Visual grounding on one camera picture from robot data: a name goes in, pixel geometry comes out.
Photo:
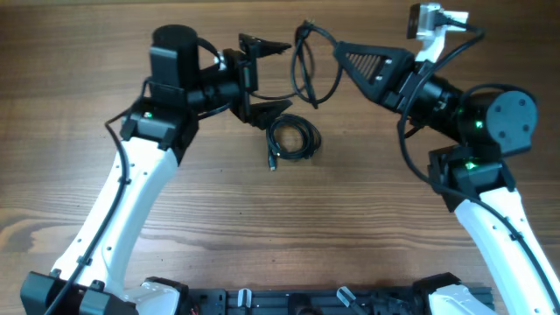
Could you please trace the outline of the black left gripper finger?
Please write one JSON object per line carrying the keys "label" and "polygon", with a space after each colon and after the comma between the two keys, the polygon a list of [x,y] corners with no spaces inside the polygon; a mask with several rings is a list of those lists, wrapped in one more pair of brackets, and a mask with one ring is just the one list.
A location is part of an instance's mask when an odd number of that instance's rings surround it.
{"label": "black left gripper finger", "polygon": [[292,45],[284,42],[268,41],[245,33],[239,34],[241,50],[251,59],[267,57],[273,54],[282,54],[292,48]]}
{"label": "black left gripper finger", "polygon": [[292,101],[290,100],[249,104],[245,123],[259,130],[266,130],[291,105]]}

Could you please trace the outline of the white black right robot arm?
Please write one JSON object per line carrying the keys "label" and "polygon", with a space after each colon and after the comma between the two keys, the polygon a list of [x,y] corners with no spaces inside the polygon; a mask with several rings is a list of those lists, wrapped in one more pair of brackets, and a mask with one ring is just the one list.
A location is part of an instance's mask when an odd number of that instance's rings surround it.
{"label": "white black right robot arm", "polygon": [[452,140],[417,176],[472,237],[512,314],[556,314],[559,280],[523,209],[506,160],[527,152],[537,123],[534,96],[515,86],[461,91],[438,71],[455,57],[416,61],[401,48],[339,42],[334,58],[371,101],[399,115],[398,140],[423,127]]}

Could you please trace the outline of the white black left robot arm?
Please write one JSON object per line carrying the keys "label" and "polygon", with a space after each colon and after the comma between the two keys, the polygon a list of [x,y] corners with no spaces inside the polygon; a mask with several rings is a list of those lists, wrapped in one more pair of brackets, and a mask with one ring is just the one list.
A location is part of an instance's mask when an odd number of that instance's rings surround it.
{"label": "white black left robot arm", "polygon": [[168,24],[152,34],[151,74],[117,116],[115,161],[79,233],[48,274],[30,273],[20,290],[29,314],[182,314],[185,284],[149,277],[133,289],[124,278],[147,216],[174,176],[201,120],[223,111],[263,128],[287,101],[251,104],[256,62],[288,45],[239,37],[236,50],[215,50],[197,32]]}

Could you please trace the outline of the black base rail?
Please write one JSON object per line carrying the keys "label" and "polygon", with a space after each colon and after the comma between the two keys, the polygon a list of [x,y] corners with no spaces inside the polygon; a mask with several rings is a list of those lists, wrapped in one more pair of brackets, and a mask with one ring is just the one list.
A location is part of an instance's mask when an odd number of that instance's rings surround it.
{"label": "black base rail", "polygon": [[[190,314],[287,315],[294,290],[189,290]],[[344,303],[337,290],[303,290],[311,305],[324,314],[428,314],[428,302],[410,287],[352,290],[354,301]]]}

